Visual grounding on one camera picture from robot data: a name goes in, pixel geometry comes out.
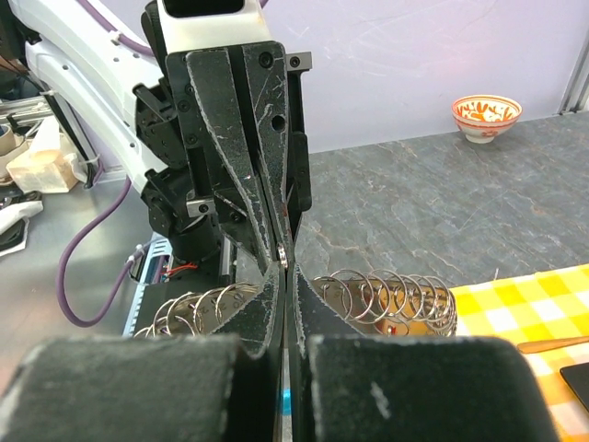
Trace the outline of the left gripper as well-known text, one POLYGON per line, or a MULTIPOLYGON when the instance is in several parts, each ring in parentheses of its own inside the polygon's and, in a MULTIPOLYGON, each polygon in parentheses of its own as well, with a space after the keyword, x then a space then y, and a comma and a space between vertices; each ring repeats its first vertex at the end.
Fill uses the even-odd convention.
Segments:
POLYGON ((142 198, 153 230, 180 258, 205 258, 221 238, 266 273, 284 269, 312 204, 301 76, 307 52, 277 41, 176 52, 155 87, 138 86, 139 139, 165 163, 142 198))

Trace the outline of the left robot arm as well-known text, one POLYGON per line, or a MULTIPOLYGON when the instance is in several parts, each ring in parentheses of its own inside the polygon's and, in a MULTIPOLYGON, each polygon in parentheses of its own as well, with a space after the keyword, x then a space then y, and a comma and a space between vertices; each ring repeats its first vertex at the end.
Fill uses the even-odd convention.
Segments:
POLYGON ((259 1, 152 1, 142 25, 141 43, 91 1, 5 1, 1 53, 110 145, 180 260, 229 240, 290 271, 311 205, 311 54, 271 36, 259 1))

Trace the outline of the large keyring organiser with rings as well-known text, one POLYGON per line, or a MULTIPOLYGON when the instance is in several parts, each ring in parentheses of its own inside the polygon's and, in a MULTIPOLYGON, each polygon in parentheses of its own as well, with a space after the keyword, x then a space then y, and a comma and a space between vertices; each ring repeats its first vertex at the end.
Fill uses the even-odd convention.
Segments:
POLYGON ((258 285, 259 291, 241 308, 212 329, 205 329, 182 317, 183 325, 172 325, 173 308, 167 310, 164 325, 159 320, 134 331, 130 337, 206 336, 235 334, 253 353, 287 341, 287 319, 309 324, 294 326, 297 343, 306 332, 316 332, 320 325, 337 333, 383 334, 385 336, 437 335, 456 333, 456 299, 437 277, 403 275, 390 270, 361 273, 343 269, 307 279, 299 266, 284 270, 272 264, 259 281, 238 281, 237 248, 226 243, 208 262, 182 263, 171 258, 161 283, 180 276, 200 276, 212 288, 238 282, 258 285))

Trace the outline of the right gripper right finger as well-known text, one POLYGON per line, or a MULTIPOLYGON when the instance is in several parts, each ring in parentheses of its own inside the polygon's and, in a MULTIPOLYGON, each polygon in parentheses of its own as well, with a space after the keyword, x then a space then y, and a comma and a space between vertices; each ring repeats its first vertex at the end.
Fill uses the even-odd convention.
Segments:
POLYGON ((337 333, 295 341, 296 441, 555 441, 531 368, 496 337, 337 333))

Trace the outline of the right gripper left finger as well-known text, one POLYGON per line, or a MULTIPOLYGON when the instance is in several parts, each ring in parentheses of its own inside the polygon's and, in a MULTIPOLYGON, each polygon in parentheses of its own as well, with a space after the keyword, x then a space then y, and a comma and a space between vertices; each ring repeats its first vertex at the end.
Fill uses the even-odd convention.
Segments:
POLYGON ((285 272, 208 335, 63 338, 20 362, 5 441, 274 441, 281 433, 285 272))

